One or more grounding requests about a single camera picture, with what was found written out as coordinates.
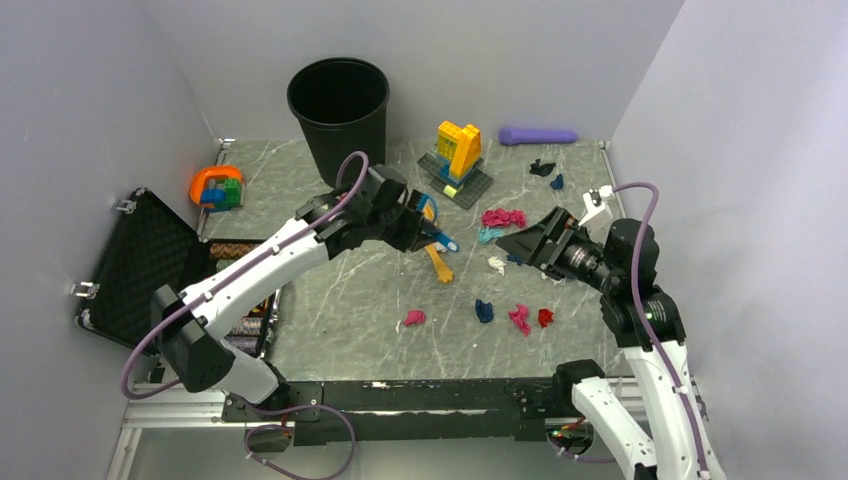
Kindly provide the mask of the blue hand brush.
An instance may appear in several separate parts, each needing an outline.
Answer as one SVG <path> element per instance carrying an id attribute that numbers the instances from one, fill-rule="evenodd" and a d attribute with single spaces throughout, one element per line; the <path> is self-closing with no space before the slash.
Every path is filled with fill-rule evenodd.
<path id="1" fill-rule="evenodd" d="M 417 210 L 419 212 L 423 213 L 424 207 L 427 204 L 431 204 L 435 208 L 436 221 L 434 223 L 435 223 L 436 226 L 438 226 L 441 229 L 439 222 L 438 222 L 438 215 L 439 215 L 438 205 L 437 205 L 437 202 L 431 196 L 429 196 L 428 194 L 423 194 L 421 196 L 419 203 L 418 203 Z M 455 239 L 453 239 L 452 237 L 450 237 L 449 235 L 447 235 L 446 233 L 443 232 L 443 234 L 445 236 L 445 245 L 444 246 L 437 245 L 436 248 L 438 249 L 438 251 L 439 252 L 458 253 L 459 250 L 460 250 L 458 242 Z"/>

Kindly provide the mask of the orange slotted scoop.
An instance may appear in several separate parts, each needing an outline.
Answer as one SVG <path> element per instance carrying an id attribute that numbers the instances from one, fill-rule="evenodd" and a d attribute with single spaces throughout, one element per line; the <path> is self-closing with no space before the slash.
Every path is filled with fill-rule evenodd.
<path id="1" fill-rule="evenodd" d="M 433 222 L 436 221 L 435 208 L 431 204 L 427 204 L 424 207 L 423 213 L 426 219 Z M 425 251 L 431 260 L 438 280 L 443 284 L 450 284 L 454 280 L 454 273 L 442 259 L 436 246 L 437 244 L 428 245 L 425 247 Z"/>

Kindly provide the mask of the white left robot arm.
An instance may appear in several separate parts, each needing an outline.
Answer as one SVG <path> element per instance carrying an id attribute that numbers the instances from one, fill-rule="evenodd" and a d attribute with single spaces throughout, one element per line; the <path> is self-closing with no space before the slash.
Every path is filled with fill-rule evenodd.
<path id="1" fill-rule="evenodd" d="M 456 252 L 455 240 L 423 213 L 423 194 L 409 190 L 395 170 L 377 165 L 357 180 L 310 198 L 273 236 L 229 267 L 174 292 L 160 287 L 156 347 L 191 393 L 222 389 L 240 397 L 264 420 L 279 417 L 290 386 L 267 361 L 226 337 L 248 309 L 292 280 L 364 242 L 382 241 L 402 252 L 434 243 Z"/>

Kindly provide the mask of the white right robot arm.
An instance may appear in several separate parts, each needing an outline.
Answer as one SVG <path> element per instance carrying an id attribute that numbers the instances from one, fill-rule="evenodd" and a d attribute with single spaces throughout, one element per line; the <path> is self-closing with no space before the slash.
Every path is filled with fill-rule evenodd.
<path id="1" fill-rule="evenodd" d="M 602 319 L 633 372 L 647 423 L 633 417 L 593 360 L 557 366 L 553 406 L 585 417 L 627 479 L 726 478 L 704 428 L 679 309 L 656 283 L 660 248 L 653 228 L 617 219 L 598 243 L 556 207 L 496 244 L 550 278 L 577 280 L 600 293 Z"/>

